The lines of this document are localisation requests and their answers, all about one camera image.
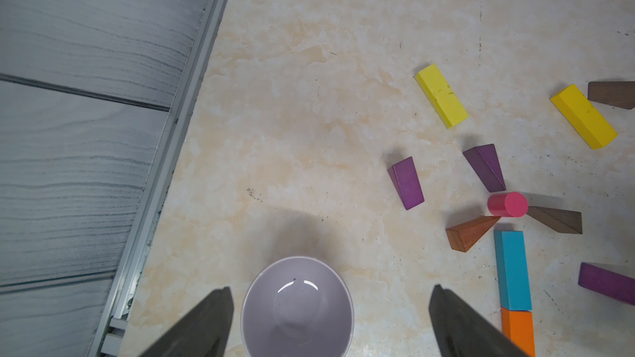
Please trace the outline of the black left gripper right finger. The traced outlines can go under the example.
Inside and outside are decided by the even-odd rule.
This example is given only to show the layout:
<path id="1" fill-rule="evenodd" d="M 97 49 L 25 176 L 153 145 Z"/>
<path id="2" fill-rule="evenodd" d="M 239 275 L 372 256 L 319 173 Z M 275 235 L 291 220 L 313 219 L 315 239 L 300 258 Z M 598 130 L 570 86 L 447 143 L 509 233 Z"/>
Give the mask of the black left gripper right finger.
<path id="1" fill-rule="evenodd" d="M 450 289 L 433 288 L 428 311 L 443 357 L 526 354 Z"/>

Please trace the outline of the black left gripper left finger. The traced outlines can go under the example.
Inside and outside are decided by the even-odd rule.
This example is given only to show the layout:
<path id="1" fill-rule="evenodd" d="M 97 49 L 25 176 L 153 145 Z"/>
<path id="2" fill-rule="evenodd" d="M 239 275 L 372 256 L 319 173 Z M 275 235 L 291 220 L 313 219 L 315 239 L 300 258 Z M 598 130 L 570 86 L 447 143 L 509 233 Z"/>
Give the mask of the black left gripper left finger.
<path id="1" fill-rule="evenodd" d="M 141 356 L 223 356 L 233 312 L 231 289 L 215 289 Z"/>

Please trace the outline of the orange rectangular block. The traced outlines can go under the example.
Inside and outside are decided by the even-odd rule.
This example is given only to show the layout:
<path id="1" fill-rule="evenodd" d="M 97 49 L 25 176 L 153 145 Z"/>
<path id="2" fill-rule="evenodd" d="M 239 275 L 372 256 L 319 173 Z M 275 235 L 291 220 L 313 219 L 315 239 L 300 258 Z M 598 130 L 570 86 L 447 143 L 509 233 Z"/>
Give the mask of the orange rectangular block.
<path id="1" fill-rule="evenodd" d="M 501 308 L 502 332 L 526 355 L 535 356 L 532 312 Z"/>

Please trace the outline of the teal rectangular block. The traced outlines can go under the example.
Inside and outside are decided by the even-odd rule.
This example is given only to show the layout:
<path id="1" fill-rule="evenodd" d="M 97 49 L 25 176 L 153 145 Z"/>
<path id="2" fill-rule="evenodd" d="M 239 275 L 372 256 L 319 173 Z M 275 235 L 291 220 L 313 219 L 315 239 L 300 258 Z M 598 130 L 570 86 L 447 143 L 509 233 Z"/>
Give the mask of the teal rectangular block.
<path id="1" fill-rule="evenodd" d="M 532 311 L 524 233 L 495 231 L 494 248 L 502 307 L 510 311 Z"/>

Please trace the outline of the reddish brown wooden wedge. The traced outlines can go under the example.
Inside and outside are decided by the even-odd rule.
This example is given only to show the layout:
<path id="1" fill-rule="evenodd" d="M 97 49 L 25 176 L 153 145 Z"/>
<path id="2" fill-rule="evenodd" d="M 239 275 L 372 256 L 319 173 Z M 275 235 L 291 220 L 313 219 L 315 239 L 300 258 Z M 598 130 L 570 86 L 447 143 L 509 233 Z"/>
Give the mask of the reddish brown wooden wedge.
<path id="1" fill-rule="evenodd" d="M 500 216 L 481 216 L 449 227 L 446 229 L 446 235 L 451 249 L 460 252 L 469 251 L 500 219 Z"/>

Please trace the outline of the pink cylinder block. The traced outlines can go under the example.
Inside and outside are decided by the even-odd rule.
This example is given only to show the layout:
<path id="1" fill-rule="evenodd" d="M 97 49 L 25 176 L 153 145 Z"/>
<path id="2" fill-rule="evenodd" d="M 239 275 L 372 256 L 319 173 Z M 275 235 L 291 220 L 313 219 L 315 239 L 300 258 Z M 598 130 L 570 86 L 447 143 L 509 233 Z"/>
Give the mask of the pink cylinder block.
<path id="1" fill-rule="evenodd" d="M 487 207 L 493 216 L 521 218 L 527 214 L 529 203 L 522 193 L 499 193 L 489 197 Z"/>

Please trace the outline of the dark brown rectangular block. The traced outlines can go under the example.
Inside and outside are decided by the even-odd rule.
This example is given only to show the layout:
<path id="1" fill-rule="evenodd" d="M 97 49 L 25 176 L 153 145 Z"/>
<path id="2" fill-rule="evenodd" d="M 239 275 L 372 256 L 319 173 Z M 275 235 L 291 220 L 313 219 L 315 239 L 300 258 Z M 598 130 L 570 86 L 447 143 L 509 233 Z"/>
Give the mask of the dark brown rectangular block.
<path id="1" fill-rule="evenodd" d="M 563 234 L 582 234 L 582 214 L 557 208 L 530 206 L 528 215 L 553 231 Z"/>

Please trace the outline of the purple rectangular block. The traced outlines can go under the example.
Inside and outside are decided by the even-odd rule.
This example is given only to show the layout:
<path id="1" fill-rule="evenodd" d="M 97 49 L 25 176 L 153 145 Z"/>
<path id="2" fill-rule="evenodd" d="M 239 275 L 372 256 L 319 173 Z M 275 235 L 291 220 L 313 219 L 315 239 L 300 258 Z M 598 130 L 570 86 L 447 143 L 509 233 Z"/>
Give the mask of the purple rectangular block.
<path id="1" fill-rule="evenodd" d="M 406 210 L 425 201 L 413 157 L 392 165 L 388 173 Z"/>

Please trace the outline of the purple triangular block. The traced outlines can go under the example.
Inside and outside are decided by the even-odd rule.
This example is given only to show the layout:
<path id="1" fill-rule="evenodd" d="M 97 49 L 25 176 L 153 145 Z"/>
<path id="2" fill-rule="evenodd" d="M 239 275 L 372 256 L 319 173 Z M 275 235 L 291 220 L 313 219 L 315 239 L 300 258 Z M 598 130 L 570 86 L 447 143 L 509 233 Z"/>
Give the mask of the purple triangular block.
<path id="1" fill-rule="evenodd" d="M 463 155 L 490 193 L 506 190 L 504 175 L 494 144 L 472 147 L 465 150 Z"/>
<path id="2" fill-rule="evenodd" d="M 590 263 L 580 264 L 578 284 L 597 294 L 634 305 L 634 278 Z"/>

